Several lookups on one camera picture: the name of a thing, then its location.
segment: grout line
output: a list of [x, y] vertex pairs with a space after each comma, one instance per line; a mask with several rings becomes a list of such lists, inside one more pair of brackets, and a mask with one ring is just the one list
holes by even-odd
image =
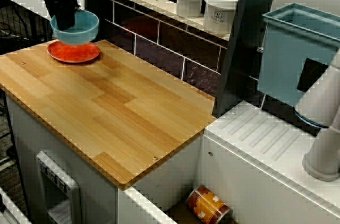
[[113, 2], [112, 6], [112, 22], [115, 22], [115, 2]]
[[157, 27], [157, 44], [159, 45], [159, 28], [160, 28], [160, 21], [158, 21], [158, 27]]
[[252, 79], [254, 79], [255, 81], [259, 81], [259, 79], [256, 79], [256, 78], [254, 78], [254, 77], [251, 77], [250, 75], [249, 75], [249, 77], [252, 78]]
[[188, 32], [188, 24], [186, 25], [186, 30], [183, 30], [183, 29], [181, 29], [181, 28], [179, 28], [179, 27], [176, 27], [176, 26], [174, 26], [174, 25], [172, 25], [172, 24], [170, 24], [170, 23], [167, 23], [166, 21], [162, 21], [162, 20], [160, 20], [160, 19], [158, 19], [158, 18], [152, 17], [152, 16], [150, 16], [149, 14], [146, 14], [146, 13], [143, 13], [143, 12], [138, 11], [138, 10], [136, 10], [136, 9], [133, 9], [133, 8], [131, 8], [131, 7], [127, 6], [127, 5], [124, 5], [124, 4], [120, 3], [120, 2], [117, 2], [117, 1], [113, 1], [113, 2], [114, 2], [114, 3], [117, 3], [117, 4], [120, 4], [120, 5], [122, 5], [122, 6], [125, 6], [125, 7], [129, 8], [129, 9], [132, 9], [132, 10], [134, 10], [135, 12], [141, 13], [141, 14], [147, 16], [147, 17], [150, 17], [150, 18], [153, 18], [153, 19], [155, 19], [155, 20], [157, 20], [157, 21], [160, 21], [160, 22], [162, 22], [162, 23], [164, 23], [164, 24], [167, 24], [167, 25], [169, 25], [169, 26], [171, 26], [171, 27], [174, 27], [174, 28], [176, 28], [176, 29], [179, 29], [179, 30], [181, 30], [181, 31], [183, 31], [183, 32], [186, 32], [186, 33], [188, 33], [188, 34], [190, 34], [190, 35], [192, 35], [192, 36], [195, 36], [195, 37], [197, 37], [197, 38], [199, 38], [199, 39], [202, 39], [202, 40], [204, 40], [204, 41], [207, 41], [207, 42], [209, 42], [209, 43], [211, 43], [211, 44], [217, 45], [217, 46], [219, 46], [219, 47], [223, 47], [223, 46], [220, 45], [220, 44], [217, 44], [217, 43], [215, 43], [215, 42], [213, 42], [213, 41], [210, 41], [210, 40], [208, 40], [208, 39], [206, 39], [206, 38], [200, 37], [199, 35], [195, 35], [195, 34], [193, 34], [193, 33], [191, 33], [191, 32]]
[[5, 162], [5, 161], [7, 161], [9, 159], [10, 159], [9, 157], [3, 158], [2, 160], [0, 160], [0, 163]]
[[4, 170], [4, 169], [6, 169], [7, 167], [10, 167], [10, 166], [12, 166], [12, 165], [14, 165], [14, 164], [15, 164], [14, 160], [11, 160], [11, 161], [9, 161], [9, 162], [6, 162], [6, 163], [3, 164], [2, 166], [0, 166], [0, 171], [2, 171], [2, 170]]
[[181, 76], [181, 80], [182, 80], [182, 81], [183, 81], [183, 77], [184, 77], [185, 60], [186, 60], [186, 58], [183, 58], [182, 76]]
[[216, 72], [218, 71], [218, 65], [219, 65], [219, 59], [221, 57], [221, 52], [222, 52], [222, 47], [219, 48], [219, 52], [218, 52]]
[[262, 99], [262, 103], [261, 103], [261, 107], [260, 107], [261, 110], [262, 110], [262, 107], [264, 106], [265, 99], [266, 99], [266, 94], [263, 96], [263, 99]]
[[137, 43], [137, 34], [134, 34], [134, 45], [133, 45], [133, 54], [136, 56], [136, 43]]
[[[132, 33], [132, 34], [134, 34], [134, 35], [137, 35], [135, 32], [132, 32], [131, 30], [129, 30], [129, 29], [125, 28], [125, 27], [122, 27], [122, 26], [120, 26], [120, 25], [118, 25], [118, 24], [116, 24], [116, 23], [112, 23], [112, 24], [115, 25], [115, 26], [117, 26], [117, 27], [120, 27], [120, 28], [122, 28], [122, 29], [124, 29], [124, 30], [126, 30], [126, 31], [128, 31], [128, 32], [130, 32], [130, 33]], [[171, 49], [169, 49], [169, 48], [166, 48], [166, 47], [164, 47], [164, 46], [162, 46], [162, 45], [159, 45], [158, 43], [156, 43], [156, 42], [154, 42], [154, 41], [152, 41], [152, 40], [149, 40], [149, 39], [147, 39], [147, 38], [144, 37], [144, 36], [141, 36], [141, 35], [138, 35], [138, 36], [141, 37], [141, 38], [143, 38], [143, 39], [145, 39], [145, 40], [148, 40], [149, 42], [152, 42], [153, 44], [155, 44], [155, 45], [157, 45], [157, 46], [159, 46], [159, 47], [162, 47], [163, 49], [166, 49], [166, 50], [171, 51], [172, 53], [175, 53], [175, 54], [177, 54], [177, 55], [179, 55], [179, 56], [181, 56], [181, 57], [183, 57], [183, 58], [186, 58], [186, 59], [190, 60], [191, 62], [194, 62], [194, 63], [196, 63], [196, 64], [198, 64], [198, 65], [200, 65], [200, 66], [202, 66], [202, 67], [204, 67], [204, 68], [206, 68], [206, 69], [212, 71], [212, 72], [215, 72], [216, 74], [221, 75], [220, 73], [216, 72], [215, 70], [212, 70], [210, 67], [204, 66], [204, 65], [198, 63], [197, 61], [194, 61], [194, 60], [192, 60], [192, 59], [189, 59], [189, 58], [183, 56], [183, 55], [180, 54], [180, 53], [177, 53], [177, 52], [175, 52], [175, 51], [173, 51], [173, 50], [171, 50]]]

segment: red plate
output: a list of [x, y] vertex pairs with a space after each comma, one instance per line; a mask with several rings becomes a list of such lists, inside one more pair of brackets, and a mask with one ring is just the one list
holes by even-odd
[[91, 42], [83, 45], [67, 45], [57, 41], [51, 43], [47, 51], [55, 59], [70, 63], [90, 61], [100, 53], [99, 48]]

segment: tile backsplash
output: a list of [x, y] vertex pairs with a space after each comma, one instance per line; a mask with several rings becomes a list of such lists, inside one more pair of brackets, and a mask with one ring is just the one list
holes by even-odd
[[215, 97], [227, 41], [128, 0], [88, 0], [98, 38]]

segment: shelf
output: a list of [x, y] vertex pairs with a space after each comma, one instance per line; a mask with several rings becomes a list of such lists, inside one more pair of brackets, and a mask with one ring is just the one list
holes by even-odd
[[49, 209], [47, 213], [55, 221], [56, 224], [72, 223], [71, 207], [69, 200], [62, 201], [55, 207]]
[[175, 4], [174, 2], [171, 2], [169, 0], [130, 0], [130, 1], [136, 4], [139, 4], [139, 5], [142, 5], [153, 11], [156, 11], [162, 15], [168, 16], [169, 18], [185, 23], [196, 29], [209, 33], [215, 37], [229, 41], [230, 34], [221, 35], [221, 34], [208, 31], [203, 28], [203, 20], [204, 20], [203, 14], [202, 16], [195, 18], [195, 19], [187, 19], [187, 18], [178, 16], [176, 14], [177, 4]]

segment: can label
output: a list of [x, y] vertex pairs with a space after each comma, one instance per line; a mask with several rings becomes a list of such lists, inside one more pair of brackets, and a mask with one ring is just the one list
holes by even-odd
[[190, 194], [186, 205], [204, 224], [218, 224], [230, 211], [224, 202], [203, 185]]

